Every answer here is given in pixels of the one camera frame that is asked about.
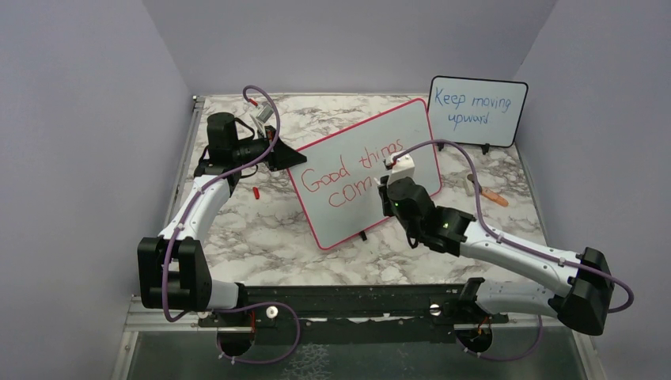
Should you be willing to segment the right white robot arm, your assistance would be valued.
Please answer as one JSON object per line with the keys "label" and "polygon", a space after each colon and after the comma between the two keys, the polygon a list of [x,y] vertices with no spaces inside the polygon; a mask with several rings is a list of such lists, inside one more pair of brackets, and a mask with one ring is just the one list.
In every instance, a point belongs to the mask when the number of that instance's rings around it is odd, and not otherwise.
{"label": "right white robot arm", "polygon": [[457,300],[465,321],[485,314],[520,313],[554,317],[566,327],[591,336],[605,329],[614,282],[605,255],[551,249],[485,229],[475,216],[434,204],[412,178],[381,178],[378,192],[383,213],[404,228],[412,248],[424,245],[437,253],[481,260],[528,279],[505,285],[477,280]]}

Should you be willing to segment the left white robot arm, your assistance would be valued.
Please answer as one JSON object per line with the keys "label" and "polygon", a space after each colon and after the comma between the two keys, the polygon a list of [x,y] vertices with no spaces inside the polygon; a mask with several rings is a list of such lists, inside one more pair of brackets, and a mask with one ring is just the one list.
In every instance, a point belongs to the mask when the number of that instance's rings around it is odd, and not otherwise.
{"label": "left white robot arm", "polygon": [[229,112],[207,118],[207,153],[195,169],[187,199],[157,237],[145,237],[138,244],[142,304],[162,309],[168,320],[173,319],[173,310],[182,314],[218,310],[230,325],[248,317],[242,286],[212,279],[203,241],[244,169],[265,164],[276,172],[303,164],[307,158],[287,146],[270,125],[257,136],[239,138],[237,129],[243,125]]}

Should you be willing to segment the red framed whiteboard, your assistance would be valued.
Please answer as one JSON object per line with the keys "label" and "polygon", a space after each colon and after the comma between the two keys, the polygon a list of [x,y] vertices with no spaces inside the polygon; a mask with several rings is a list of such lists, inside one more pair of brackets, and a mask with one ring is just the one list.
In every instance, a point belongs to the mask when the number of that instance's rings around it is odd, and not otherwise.
{"label": "red framed whiteboard", "polygon": [[307,161],[289,176],[317,246],[385,221],[376,184],[384,160],[432,138],[426,102],[415,98],[299,148]]}

